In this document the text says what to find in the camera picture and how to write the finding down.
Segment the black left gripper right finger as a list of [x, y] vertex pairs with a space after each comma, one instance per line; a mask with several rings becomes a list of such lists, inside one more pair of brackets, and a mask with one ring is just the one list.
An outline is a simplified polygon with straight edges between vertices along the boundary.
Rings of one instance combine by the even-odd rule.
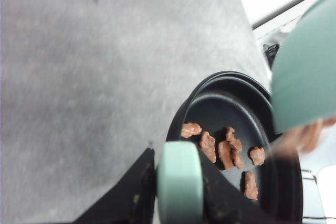
[[238, 191], [208, 159], [201, 149], [200, 158], [204, 218], [208, 223], [274, 223], [274, 218]]

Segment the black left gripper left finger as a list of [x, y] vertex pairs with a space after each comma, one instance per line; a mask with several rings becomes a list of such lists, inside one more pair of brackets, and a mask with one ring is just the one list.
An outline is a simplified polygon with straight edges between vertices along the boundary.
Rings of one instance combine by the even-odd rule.
[[156, 193], [155, 152], [147, 148], [117, 184], [73, 223], [152, 223]]

